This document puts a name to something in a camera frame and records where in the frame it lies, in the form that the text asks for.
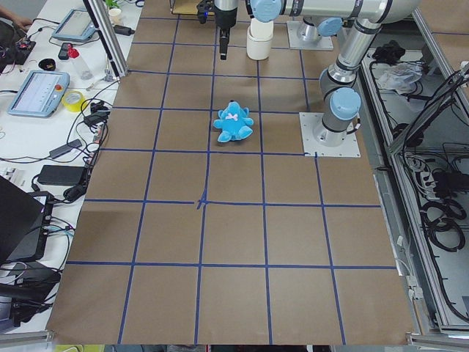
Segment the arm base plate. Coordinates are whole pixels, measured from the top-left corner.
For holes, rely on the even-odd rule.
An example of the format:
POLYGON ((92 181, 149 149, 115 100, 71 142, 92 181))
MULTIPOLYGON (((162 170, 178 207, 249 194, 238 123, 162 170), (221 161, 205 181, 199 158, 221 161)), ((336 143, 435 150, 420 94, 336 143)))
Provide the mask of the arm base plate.
POLYGON ((331 37, 320 36, 315 26, 302 21, 288 21, 287 34, 289 48, 307 51, 332 51, 331 37))
POLYGON ((332 132, 322 124, 323 113, 300 112, 303 153, 311 157, 360 158, 352 122, 346 131, 332 132))

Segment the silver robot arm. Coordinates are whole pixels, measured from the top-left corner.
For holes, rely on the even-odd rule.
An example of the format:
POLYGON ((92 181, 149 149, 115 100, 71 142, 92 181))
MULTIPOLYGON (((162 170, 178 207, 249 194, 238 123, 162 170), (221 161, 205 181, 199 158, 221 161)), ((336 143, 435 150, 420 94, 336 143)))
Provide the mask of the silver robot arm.
POLYGON ((305 16, 297 30, 297 36, 305 43, 316 42, 322 37, 336 35, 342 24, 343 21, 340 17, 305 16))
POLYGON ((250 17, 263 23, 280 15, 303 15, 313 21, 327 18, 353 19, 354 24, 336 61, 320 77, 325 102, 322 120, 313 128, 314 138, 326 147, 338 147, 357 116, 361 98, 352 88, 356 73, 373 39, 384 23, 410 15, 419 1, 247 1, 250 17))

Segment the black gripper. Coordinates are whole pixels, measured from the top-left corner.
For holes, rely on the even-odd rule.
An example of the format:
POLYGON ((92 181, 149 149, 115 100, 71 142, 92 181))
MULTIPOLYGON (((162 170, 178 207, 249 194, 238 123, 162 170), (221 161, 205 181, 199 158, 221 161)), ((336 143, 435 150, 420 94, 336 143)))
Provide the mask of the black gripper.
POLYGON ((237 0, 215 0, 213 11, 219 31, 219 54, 221 60, 227 59, 230 29, 237 20, 237 0))

